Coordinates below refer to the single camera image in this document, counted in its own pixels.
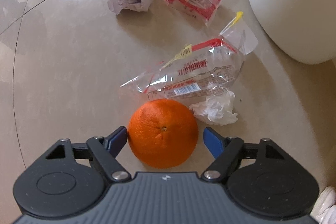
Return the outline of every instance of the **barcode label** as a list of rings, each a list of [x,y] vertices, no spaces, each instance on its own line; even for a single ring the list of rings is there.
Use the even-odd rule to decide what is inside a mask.
[[[201,90],[200,87],[197,85],[197,83],[194,83],[191,85],[186,85],[179,89],[175,89],[174,92],[176,95],[182,95],[182,94],[187,94],[187,93],[199,91],[199,90]]]

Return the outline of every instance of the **tiled floor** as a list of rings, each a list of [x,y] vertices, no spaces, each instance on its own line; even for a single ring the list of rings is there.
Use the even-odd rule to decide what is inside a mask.
[[[147,13],[119,16],[107,0],[0,4],[0,223],[20,213],[11,188],[25,166],[59,138],[82,142],[127,125],[143,99],[120,92],[120,84],[186,42],[218,34],[237,10],[244,11],[259,45],[232,88],[238,122],[214,128],[248,142],[272,138],[321,188],[336,185],[336,69],[331,61],[309,66],[284,54],[263,32],[248,0],[224,0],[209,29],[161,0]],[[204,127],[199,123],[200,132]],[[133,174],[148,170],[128,146],[118,160]],[[211,161],[200,139],[173,170],[201,171]]]

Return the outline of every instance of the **orange fruit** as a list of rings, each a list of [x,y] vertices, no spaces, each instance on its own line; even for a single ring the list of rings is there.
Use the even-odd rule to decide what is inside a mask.
[[[128,143],[135,156],[155,168],[180,165],[194,151],[198,127],[181,103],[159,99],[145,103],[131,117]]]

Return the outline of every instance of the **white cylindrical object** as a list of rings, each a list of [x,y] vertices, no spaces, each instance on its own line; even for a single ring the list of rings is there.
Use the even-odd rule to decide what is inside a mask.
[[[250,0],[258,21],[289,56],[306,64],[336,57],[336,0]]]

